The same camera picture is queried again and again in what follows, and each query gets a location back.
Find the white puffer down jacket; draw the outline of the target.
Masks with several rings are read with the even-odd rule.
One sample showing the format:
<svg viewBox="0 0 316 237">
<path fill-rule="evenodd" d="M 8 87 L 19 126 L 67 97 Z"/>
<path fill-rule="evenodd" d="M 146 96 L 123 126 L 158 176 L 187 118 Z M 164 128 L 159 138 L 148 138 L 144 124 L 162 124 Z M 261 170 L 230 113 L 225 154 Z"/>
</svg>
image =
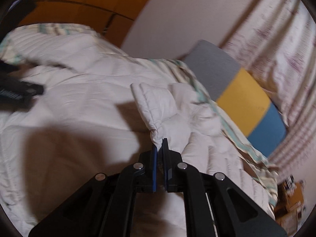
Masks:
<svg viewBox="0 0 316 237">
<path fill-rule="evenodd" d="M 268 185 L 239 150 L 245 138 L 184 63 L 130 57 L 89 29 L 34 26 L 8 34 L 1 59 L 45 87 L 27 112 L 1 108 L 1 205 L 22 236 L 91 177 L 120 172 L 163 138 L 273 215 Z"/>
</svg>

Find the striped bed comforter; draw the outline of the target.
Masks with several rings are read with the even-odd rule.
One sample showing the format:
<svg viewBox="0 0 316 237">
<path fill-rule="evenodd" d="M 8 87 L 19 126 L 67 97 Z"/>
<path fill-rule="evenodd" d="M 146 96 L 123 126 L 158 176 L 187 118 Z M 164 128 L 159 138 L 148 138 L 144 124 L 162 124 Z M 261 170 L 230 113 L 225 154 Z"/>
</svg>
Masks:
<svg viewBox="0 0 316 237">
<path fill-rule="evenodd" d="M 81 24 L 21 26 L 1 42 L 1 59 L 36 63 L 24 78 L 44 84 L 36 113 L 53 113 L 106 130 L 132 133 L 136 116 L 155 143 L 169 146 L 211 174 L 224 172 L 256 203 L 273 210 L 277 170 L 210 98 L 179 60 L 128 56 Z"/>
</svg>

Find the grey yellow blue headboard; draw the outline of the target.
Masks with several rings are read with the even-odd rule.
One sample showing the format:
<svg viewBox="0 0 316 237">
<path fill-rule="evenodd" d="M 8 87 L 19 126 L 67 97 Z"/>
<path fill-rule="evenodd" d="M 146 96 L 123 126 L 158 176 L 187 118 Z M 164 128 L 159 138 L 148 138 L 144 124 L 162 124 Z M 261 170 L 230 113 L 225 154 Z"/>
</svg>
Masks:
<svg viewBox="0 0 316 237">
<path fill-rule="evenodd" d="M 287 130 L 278 109 L 256 80 L 206 40 L 198 41 L 184 62 L 252 146 L 269 157 Z"/>
</svg>

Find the wooden side table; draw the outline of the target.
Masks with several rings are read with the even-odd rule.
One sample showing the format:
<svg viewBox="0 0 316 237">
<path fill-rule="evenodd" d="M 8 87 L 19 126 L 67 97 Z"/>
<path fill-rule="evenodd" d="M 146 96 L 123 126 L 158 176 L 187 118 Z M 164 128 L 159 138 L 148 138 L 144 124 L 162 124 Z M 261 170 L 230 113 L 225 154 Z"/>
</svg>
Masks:
<svg viewBox="0 0 316 237">
<path fill-rule="evenodd" d="M 278 201 L 274 210 L 276 222 L 286 231 L 288 236 L 294 236 L 298 231 L 305 213 L 303 180 L 296 181 L 289 175 L 278 184 Z"/>
</svg>

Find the orange wooden wardrobe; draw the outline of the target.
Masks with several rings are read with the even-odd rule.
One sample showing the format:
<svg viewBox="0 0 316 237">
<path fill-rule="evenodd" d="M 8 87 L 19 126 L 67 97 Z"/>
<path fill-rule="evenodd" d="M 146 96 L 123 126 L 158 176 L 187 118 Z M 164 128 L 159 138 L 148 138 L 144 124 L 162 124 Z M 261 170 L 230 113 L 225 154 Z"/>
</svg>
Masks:
<svg viewBox="0 0 316 237">
<path fill-rule="evenodd" d="M 87 25 L 120 47 L 149 0 L 35 0 L 36 8 L 21 22 Z"/>
</svg>

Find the pink patterned curtain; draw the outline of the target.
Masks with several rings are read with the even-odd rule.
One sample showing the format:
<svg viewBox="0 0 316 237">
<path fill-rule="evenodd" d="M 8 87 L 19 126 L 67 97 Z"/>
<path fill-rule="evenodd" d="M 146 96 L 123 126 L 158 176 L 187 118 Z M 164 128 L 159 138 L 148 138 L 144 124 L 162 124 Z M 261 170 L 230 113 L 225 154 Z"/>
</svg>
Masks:
<svg viewBox="0 0 316 237">
<path fill-rule="evenodd" d="M 259 0 L 223 48 L 281 113 L 288 133 L 269 160 L 285 177 L 315 154 L 315 22 L 301 0 Z"/>
</svg>

